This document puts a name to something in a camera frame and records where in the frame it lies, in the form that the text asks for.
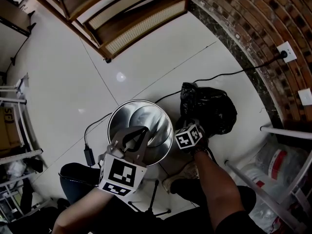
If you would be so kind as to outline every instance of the wall switch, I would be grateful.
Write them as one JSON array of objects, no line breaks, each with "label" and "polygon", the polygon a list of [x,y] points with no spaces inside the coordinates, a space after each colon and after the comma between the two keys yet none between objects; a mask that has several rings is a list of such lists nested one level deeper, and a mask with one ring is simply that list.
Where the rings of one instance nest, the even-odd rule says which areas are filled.
[{"label": "wall switch", "polygon": [[298,91],[303,106],[312,105],[312,94],[310,88]]},{"label": "wall switch", "polygon": [[294,53],[294,51],[293,51],[293,49],[292,49],[292,47],[291,47],[291,45],[289,44],[289,42],[287,41],[287,42],[285,42],[285,43],[283,43],[283,44],[281,44],[281,45],[279,45],[278,47],[277,47],[277,50],[281,53],[283,50],[285,50],[286,52],[287,52],[287,57],[286,58],[284,58],[283,60],[284,60],[284,62],[290,62],[290,61],[292,61],[292,60],[296,60],[297,59],[297,56],[295,55],[295,53]]}]

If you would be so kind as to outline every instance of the power cord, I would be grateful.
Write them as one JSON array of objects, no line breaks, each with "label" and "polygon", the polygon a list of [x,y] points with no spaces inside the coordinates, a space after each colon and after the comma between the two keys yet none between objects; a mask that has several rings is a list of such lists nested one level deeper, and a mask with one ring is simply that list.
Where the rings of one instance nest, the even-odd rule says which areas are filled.
[{"label": "power cord", "polygon": [[[237,71],[237,72],[233,72],[233,73],[220,74],[220,75],[217,75],[217,76],[212,77],[212,78],[209,78],[209,79],[198,79],[198,80],[194,81],[193,83],[196,83],[196,82],[198,82],[198,81],[213,80],[213,79],[215,79],[215,78],[217,78],[217,77],[219,77],[219,76],[231,76],[231,75],[239,74],[239,73],[241,73],[241,72],[246,72],[246,71],[254,70],[254,69],[257,69],[257,68],[262,68],[262,67],[264,67],[264,66],[267,66],[267,65],[271,64],[272,62],[274,62],[274,61],[276,61],[276,60],[284,59],[284,58],[286,58],[286,57],[287,57],[287,52],[286,52],[286,51],[282,51],[282,52],[280,53],[280,55],[278,55],[277,57],[273,58],[273,59],[270,60],[270,61],[267,61],[267,62],[263,63],[263,64],[260,65],[260,66],[246,68],[246,69],[243,69],[243,70],[240,70],[240,71]],[[160,98],[159,100],[157,100],[155,103],[158,103],[158,102],[160,102],[161,100],[163,100],[163,99],[165,99],[165,98],[167,98],[167,97],[169,97],[169,96],[173,96],[173,95],[175,95],[175,94],[178,94],[178,93],[180,93],[180,92],[181,92],[181,90],[179,90],[179,91],[177,91],[177,92],[174,92],[174,93],[172,93],[172,94],[166,95],[166,96]],[[86,138],[87,131],[88,131],[88,129],[89,129],[91,126],[93,126],[94,124],[100,122],[101,120],[105,119],[106,117],[108,117],[108,116],[111,115],[111,114],[112,114],[112,113],[109,113],[109,114],[105,115],[104,117],[102,117],[101,119],[99,119],[99,120],[93,122],[92,124],[90,124],[90,125],[86,128],[86,131],[84,131],[84,144],[85,144],[84,154],[85,154],[85,156],[86,156],[87,164],[88,164],[88,166],[90,166],[90,167],[92,167],[92,166],[95,165],[95,161],[94,161],[92,149],[89,147],[89,145],[88,145],[88,143],[87,143],[87,138]]]}]

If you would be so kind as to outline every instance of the shoe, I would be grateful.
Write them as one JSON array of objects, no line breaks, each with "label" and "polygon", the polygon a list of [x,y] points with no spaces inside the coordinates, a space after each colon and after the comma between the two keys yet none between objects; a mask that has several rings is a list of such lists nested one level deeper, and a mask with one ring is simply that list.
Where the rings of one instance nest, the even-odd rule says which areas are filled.
[{"label": "shoe", "polygon": [[173,176],[165,179],[162,182],[162,186],[166,190],[167,193],[170,193],[171,184],[175,180],[183,179],[183,178],[186,178],[186,179],[197,179],[197,178],[199,178],[198,170],[197,170],[197,166],[195,164],[195,161],[191,161],[190,163],[186,164],[183,167],[182,171],[179,172],[178,174],[173,175]]}]

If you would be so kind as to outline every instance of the black marble baseboard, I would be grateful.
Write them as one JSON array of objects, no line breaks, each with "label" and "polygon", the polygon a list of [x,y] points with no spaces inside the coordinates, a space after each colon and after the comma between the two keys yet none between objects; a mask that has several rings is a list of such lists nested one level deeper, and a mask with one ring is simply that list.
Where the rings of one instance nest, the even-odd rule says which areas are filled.
[{"label": "black marble baseboard", "polygon": [[[199,7],[192,1],[189,2],[188,10],[194,16],[196,16],[216,37],[218,37],[218,39],[227,47],[227,49],[231,52],[231,54],[235,57],[235,59],[243,69],[253,67],[252,63],[248,60],[247,56],[236,44],[236,42],[206,11],[204,11],[201,7]],[[268,112],[273,127],[283,128],[276,106],[259,73],[256,70],[249,70],[245,73],[252,82],[256,91],[258,92],[265,106],[265,109]]]}]

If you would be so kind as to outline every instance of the white tile floor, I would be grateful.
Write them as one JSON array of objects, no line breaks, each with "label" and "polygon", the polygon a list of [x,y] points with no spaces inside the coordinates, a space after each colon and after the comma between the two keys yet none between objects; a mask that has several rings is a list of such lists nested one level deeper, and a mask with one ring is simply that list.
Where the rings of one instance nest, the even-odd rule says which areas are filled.
[{"label": "white tile floor", "polygon": [[[52,14],[36,6],[32,20],[37,25],[19,52],[16,65],[9,70],[8,80],[14,84],[26,73],[29,75],[27,107],[47,165],[33,181],[44,197],[64,197],[58,172],[70,162],[86,164],[82,139],[85,128],[119,104],[132,98],[155,101],[178,91],[184,81],[241,69],[223,44],[191,13],[152,32],[107,64]],[[244,73],[199,85],[226,91],[238,112],[233,130],[210,140],[216,160],[220,165],[225,159],[245,162],[265,137],[259,127],[270,122],[253,85]],[[159,104],[173,121],[178,119],[179,95]],[[88,134],[95,157],[106,150],[106,123],[99,123]],[[173,174],[187,160],[188,156],[172,150],[162,165]],[[162,180],[166,172],[158,165],[149,168],[149,180],[144,180],[130,199],[146,210],[153,191],[151,179]],[[176,214],[194,207],[177,195],[166,194],[159,186],[155,213],[170,208],[171,214]]]}]

